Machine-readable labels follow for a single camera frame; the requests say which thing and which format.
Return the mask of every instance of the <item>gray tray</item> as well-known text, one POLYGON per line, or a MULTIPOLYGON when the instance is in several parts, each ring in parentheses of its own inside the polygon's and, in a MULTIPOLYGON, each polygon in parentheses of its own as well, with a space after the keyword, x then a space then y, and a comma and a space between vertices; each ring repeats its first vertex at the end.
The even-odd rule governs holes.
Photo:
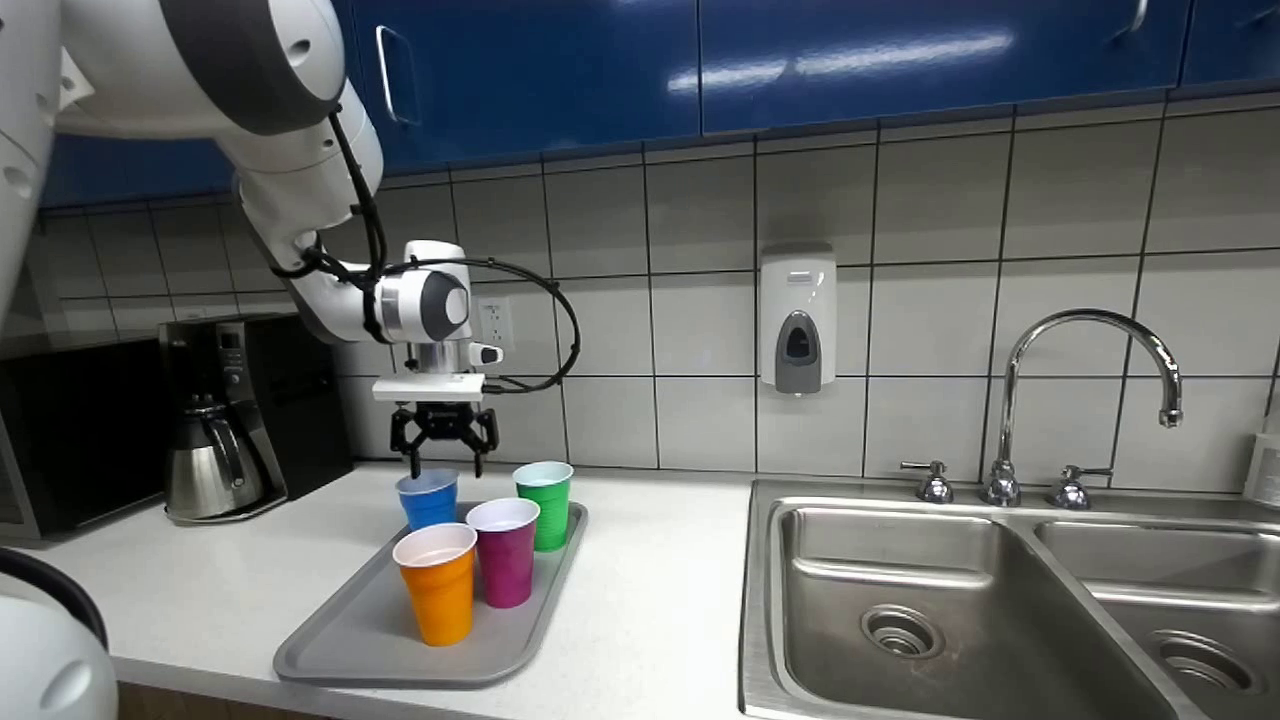
POLYGON ((471 635, 456 648, 415 640, 414 606, 384 544, 327 605, 319 605, 277 652, 277 676, 347 687, 483 687, 515 676, 540 648, 570 565, 590 531, 573 503, 573 537, 535 556, 532 597, 522 606, 477 598, 471 635))

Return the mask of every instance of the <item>sink drain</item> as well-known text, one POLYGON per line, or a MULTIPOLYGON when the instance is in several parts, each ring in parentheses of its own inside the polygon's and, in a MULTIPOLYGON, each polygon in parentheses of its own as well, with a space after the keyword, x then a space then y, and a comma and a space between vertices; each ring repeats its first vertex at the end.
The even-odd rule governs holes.
POLYGON ((928 624, 928 616, 907 605, 875 605, 863 616, 863 631, 875 648, 903 658, 938 657, 945 648, 945 635, 928 624))
POLYGON ((1194 676, 1202 682, 1235 687, 1235 690, 1252 687, 1252 670, 1210 635, 1157 631, 1157 652, 1163 669, 1194 676))

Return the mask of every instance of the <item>green cup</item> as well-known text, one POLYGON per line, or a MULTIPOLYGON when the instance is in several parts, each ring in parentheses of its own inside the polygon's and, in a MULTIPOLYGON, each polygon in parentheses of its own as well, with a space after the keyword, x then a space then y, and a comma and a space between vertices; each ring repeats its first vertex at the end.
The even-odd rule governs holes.
POLYGON ((522 464, 514 470, 515 492, 540 507, 535 529, 532 529, 532 549, 535 550, 556 550, 570 544, 570 481, 573 464, 540 460, 540 464, 522 464))

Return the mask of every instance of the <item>blue cup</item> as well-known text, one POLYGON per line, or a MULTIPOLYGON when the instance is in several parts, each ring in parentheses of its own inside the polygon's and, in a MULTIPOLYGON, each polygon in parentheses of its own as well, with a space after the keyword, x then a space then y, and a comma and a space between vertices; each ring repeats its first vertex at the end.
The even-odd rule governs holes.
POLYGON ((456 470, 426 466, 396 483, 407 529, 456 522, 456 470))

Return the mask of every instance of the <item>stainless steel sink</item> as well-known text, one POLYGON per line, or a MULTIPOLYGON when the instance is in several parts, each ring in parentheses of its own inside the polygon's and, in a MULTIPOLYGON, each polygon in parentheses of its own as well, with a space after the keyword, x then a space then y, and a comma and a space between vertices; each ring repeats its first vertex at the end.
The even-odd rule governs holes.
POLYGON ((751 488, 747 717, 1275 720, 1273 687, 1280 510, 751 488))
POLYGON ((775 550, 785 670, 822 700, 1009 720, 1172 717, 1046 559, 990 514, 791 507, 775 550))
POLYGON ((1051 521, 1040 539, 1210 717, 1280 717, 1275 531, 1051 521))

